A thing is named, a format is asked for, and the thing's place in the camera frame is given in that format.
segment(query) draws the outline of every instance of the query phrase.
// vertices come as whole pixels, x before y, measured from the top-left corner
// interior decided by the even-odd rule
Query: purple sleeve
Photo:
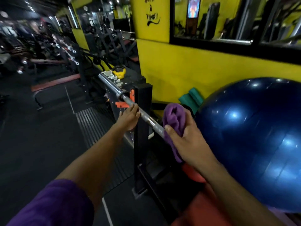
[[[67,179],[50,182],[7,226],[89,226],[94,207],[85,192]]]

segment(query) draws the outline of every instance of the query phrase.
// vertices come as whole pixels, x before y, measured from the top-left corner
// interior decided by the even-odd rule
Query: tv screen
[[[197,18],[200,10],[200,0],[188,0],[188,18]]]

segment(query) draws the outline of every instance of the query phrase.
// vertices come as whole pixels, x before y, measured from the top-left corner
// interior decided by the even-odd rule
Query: gym floor
[[[49,67],[40,76],[57,71],[58,67]],[[44,108],[40,111],[32,99],[31,84],[27,74],[0,79],[0,93],[9,95],[0,106],[0,225],[7,224],[87,150],[76,113],[93,105],[85,104],[78,84],[71,82],[41,92],[39,99]],[[93,225],[167,225],[150,196],[135,200],[133,186],[134,178],[130,176],[107,192],[107,209],[100,207]]]

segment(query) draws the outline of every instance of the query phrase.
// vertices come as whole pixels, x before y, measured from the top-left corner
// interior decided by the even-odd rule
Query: green foam roller
[[[194,101],[194,99],[190,96],[190,94],[184,94],[183,96],[181,96],[179,98],[179,101],[182,104],[189,106],[192,109],[193,114],[195,114],[197,112],[197,110],[199,109],[199,106]]]
[[[194,101],[197,103],[198,107],[201,106],[201,104],[203,103],[204,99],[202,98],[202,96],[199,94],[198,90],[196,88],[192,88],[189,91],[190,96],[194,99]]]

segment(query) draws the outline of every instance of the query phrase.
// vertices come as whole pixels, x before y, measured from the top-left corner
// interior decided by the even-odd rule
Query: rubber mat
[[[76,113],[87,148],[96,143],[115,123],[113,115],[102,105],[90,107]],[[124,182],[134,173],[134,150],[125,142],[114,161],[111,180],[105,193]]]

